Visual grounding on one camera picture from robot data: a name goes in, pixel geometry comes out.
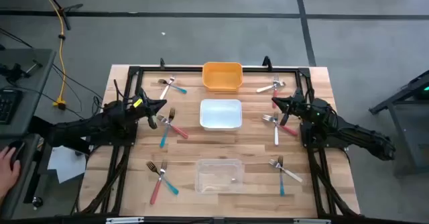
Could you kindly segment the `blue-handled metal fork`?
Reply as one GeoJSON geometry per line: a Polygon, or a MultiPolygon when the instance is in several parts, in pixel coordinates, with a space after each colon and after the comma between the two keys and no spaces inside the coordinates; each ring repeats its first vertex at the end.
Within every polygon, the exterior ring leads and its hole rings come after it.
{"type": "MultiPolygon", "coordinates": [[[[156,165],[152,161],[146,162],[146,166],[152,171],[155,172],[158,176],[161,176],[161,172],[157,169],[156,165]]],[[[179,193],[178,189],[174,187],[165,177],[162,177],[162,180],[166,183],[168,188],[177,195],[179,193]]]]}
{"type": "Polygon", "coordinates": [[[161,83],[161,84],[164,84],[164,85],[168,85],[168,86],[170,86],[170,87],[173,87],[173,88],[175,88],[175,89],[178,89],[180,92],[182,92],[182,93],[184,93],[184,94],[186,94],[187,93],[187,90],[185,90],[185,89],[183,89],[183,88],[180,88],[180,87],[177,87],[177,86],[175,86],[175,85],[173,85],[172,83],[168,83],[166,80],[164,80],[164,79],[159,79],[158,80],[158,83],[161,83]]]}
{"type": "Polygon", "coordinates": [[[163,134],[162,140],[160,142],[161,148],[163,148],[166,144],[168,131],[169,131],[169,128],[171,126],[171,122],[174,119],[175,113],[176,113],[176,109],[174,107],[171,107],[168,117],[162,117],[161,115],[158,116],[158,119],[166,125],[166,129],[164,130],[164,134],[163,134]]]}
{"type": "Polygon", "coordinates": [[[282,167],[283,167],[283,156],[278,157],[278,164],[279,164],[279,173],[280,173],[280,196],[285,196],[285,190],[284,190],[284,179],[282,174],[282,167]]]}

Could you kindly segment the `white plastic bin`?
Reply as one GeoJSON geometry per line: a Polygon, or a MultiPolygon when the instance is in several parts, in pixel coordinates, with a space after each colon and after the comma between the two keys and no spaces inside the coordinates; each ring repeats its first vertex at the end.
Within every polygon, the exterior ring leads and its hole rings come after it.
{"type": "Polygon", "coordinates": [[[243,124],[242,103],[237,99],[204,99],[200,125],[207,131],[235,131],[243,124]]]}

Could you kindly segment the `white-handled metal fork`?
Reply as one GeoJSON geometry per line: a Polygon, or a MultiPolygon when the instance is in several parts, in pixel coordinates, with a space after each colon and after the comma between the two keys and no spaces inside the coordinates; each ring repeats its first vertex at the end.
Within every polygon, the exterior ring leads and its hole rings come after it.
{"type": "Polygon", "coordinates": [[[275,80],[275,81],[273,81],[273,84],[272,85],[269,85],[269,86],[266,86],[266,87],[262,87],[262,88],[259,88],[259,89],[257,89],[256,90],[256,92],[257,93],[262,93],[262,92],[264,92],[264,91],[268,91],[268,90],[270,90],[270,89],[275,89],[275,88],[277,88],[277,87],[284,87],[286,84],[285,84],[285,82],[284,81],[278,81],[278,80],[275,80]]]}
{"type": "Polygon", "coordinates": [[[269,164],[271,164],[274,168],[277,168],[279,170],[281,170],[282,172],[286,173],[288,176],[292,177],[294,180],[298,181],[298,182],[302,182],[303,180],[296,174],[294,174],[293,172],[285,169],[284,167],[281,166],[281,164],[278,161],[275,160],[269,160],[269,164]]]}
{"type": "Polygon", "coordinates": [[[164,79],[159,79],[158,82],[160,84],[166,85],[164,90],[162,91],[161,95],[160,95],[160,100],[164,99],[164,97],[166,96],[168,89],[170,88],[170,85],[174,82],[175,80],[175,76],[172,75],[169,80],[164,80],[164,79]]]}
{"type": "Polygon", "coordinates": [[[274,122],[274,145],[279,146],[279,134],[278,134],[278,112],[274,112],[273,114],[273,122],[274,122]]]}

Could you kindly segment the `dark metal cart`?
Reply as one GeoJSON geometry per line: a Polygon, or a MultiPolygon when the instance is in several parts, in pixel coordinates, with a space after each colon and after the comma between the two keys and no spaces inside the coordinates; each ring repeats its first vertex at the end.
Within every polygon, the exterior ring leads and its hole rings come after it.
{"type": "Polygon", "coordinates": [[[373,115],[387,110],[408,164],[398,176],[429,173],[429,70],[413,78],[398,92],[369,108],[373,115]]]}

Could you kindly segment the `black tripod stand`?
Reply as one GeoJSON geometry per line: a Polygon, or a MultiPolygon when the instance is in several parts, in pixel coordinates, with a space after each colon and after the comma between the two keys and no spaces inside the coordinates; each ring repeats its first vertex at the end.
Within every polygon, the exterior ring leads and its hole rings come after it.
{"type": "Polygon", "coordinates": [[[73,10],[80,9],[83,7],[82,3],[71,5],[68,7],[63,7],[59,4],[57,0],[48,0],[51,6],[54,8],[54,11],[58,14],[58,16],[62,19],[62,25],[66,27],[67,30],[71,30],[71,25],[68,20],[67,13],[70,13],[73,10]]]}

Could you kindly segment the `black computer keyboard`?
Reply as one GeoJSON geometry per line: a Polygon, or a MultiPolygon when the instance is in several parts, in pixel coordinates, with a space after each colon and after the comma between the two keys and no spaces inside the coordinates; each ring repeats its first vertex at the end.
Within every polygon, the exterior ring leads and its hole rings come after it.
{"type": "Polygon", "coordinates": [[[19,90],[0,90],[0,125],[10,124],[21,98],[22,92],[19,90]]]}

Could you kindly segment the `person's hand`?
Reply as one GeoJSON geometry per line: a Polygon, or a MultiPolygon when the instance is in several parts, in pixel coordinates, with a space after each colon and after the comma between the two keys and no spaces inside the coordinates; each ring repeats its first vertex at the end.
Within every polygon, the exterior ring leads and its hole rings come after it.
{"type": "Polygon", "coordinates": [[[19,178],[21,162],[16,160],[11,163],[11,157],[15,151],[16,148],[9,147],[0,151],[0,205],[19,178]]]}

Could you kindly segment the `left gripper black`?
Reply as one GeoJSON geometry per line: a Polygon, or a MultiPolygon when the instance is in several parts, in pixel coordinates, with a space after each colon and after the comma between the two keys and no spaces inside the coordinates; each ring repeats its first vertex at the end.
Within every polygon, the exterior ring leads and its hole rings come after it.
{"type": "Polygon", "coordinates": [[[127,112],[138,117],[147,117],[147,122],[152,129],[157,129],[156,116],[167,103],[165,99],[153,100],[145,97],[134,96],[127,112]]]}

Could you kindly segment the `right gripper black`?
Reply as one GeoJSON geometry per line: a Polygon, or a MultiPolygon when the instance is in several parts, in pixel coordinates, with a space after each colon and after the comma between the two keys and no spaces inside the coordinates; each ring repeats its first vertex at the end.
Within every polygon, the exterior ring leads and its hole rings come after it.
{"type": "Polygon", "coordinates": [[[272,97],[273,103],[284,113],[280,125],[284,126],[288,122],[288,113],[295,116],[312,116],[314,109],[310,98],[313,93],[313,89],[308,89],[305,94],[296,90],[290,97],[272,97]]]}

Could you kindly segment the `silver metal bracket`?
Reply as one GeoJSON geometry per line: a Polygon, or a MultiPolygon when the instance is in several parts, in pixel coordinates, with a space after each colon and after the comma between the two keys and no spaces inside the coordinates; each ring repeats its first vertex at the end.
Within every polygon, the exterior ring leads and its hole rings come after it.
{"type": "Polygon", "coordinates": [[[105,224],[140,224],[144,221],[144,217],[114,217],[107,218],[105,224]]]}
{"type": "Polygon", "coordinates": [[[332,224],[329,219],[294,219],[293,224],[332,224]]]}

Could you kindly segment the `clear plastic bin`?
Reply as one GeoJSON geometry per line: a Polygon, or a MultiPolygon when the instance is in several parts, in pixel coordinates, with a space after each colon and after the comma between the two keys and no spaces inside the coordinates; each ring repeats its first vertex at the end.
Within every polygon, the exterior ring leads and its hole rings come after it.
{"type": "Polygon", "coordinates": [[[243,163],[238,159],[201,159],[196,163],[195,191],[237,194],[243,190],[243,163]]]}

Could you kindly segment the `white paper sheet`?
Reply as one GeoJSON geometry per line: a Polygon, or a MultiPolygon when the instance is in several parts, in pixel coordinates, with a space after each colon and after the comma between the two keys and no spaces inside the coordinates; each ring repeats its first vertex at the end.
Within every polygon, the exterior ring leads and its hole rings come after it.
{"type": "Polygon", "coordinates": [[[74,150],[64,146],[52,148],[48,162],[48,170],[55,170],[59,183],[66,182],[85,173],[86,157],[76,155],[74,150]]]}

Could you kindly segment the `black desk clamp mount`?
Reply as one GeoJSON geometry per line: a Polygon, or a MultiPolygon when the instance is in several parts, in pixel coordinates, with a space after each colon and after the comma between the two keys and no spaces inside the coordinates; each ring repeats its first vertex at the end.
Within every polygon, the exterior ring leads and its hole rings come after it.
{"type": "Polygon", "coordinates": [[[31,77],[31,73],[37,69],[42,68],[43,65],[36,59],[33,59],[33,65],[27,70],[23,70],[20,64],[15,63],[12,68],[9,68],[5,64],[0,64],[0,75],[4,76],[9,84],[15,84],[21,78],[31,77]]]}

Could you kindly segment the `orange plastic bin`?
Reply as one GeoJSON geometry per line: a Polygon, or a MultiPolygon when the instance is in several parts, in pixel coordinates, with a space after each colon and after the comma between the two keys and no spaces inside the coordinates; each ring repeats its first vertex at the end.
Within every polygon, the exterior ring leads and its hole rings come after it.
{"type": "Polygon", "coordinates": [[[243,67],[238,62],[206,62],[202,83],[210,91],[237,92],[243,84],[243,67]]]}

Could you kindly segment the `dark grey side desk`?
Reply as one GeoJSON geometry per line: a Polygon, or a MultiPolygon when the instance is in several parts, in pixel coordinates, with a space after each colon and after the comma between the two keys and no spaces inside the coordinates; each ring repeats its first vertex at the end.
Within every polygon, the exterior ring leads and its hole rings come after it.
{"type": "Polygon", "coordinates": [[[0,218],[1,219],[12,219],[16,208],[22,204],[26,192],[27,192],[27,182],[32,177],[33,172],[33,158],[34,154],[37,151],[37,146],[39,143],[39,135],[29,134],[21,138],[9,138],[9,139],[0,139],[0,150],[9,146],[11,142],[16,140],[23,140],[25,142],[25,149],[23,151],[21,162],[21,169],[19,173],[19,178],[13,186],[13,188],[7,193],[3,204],[0,207],[0,218]]]}

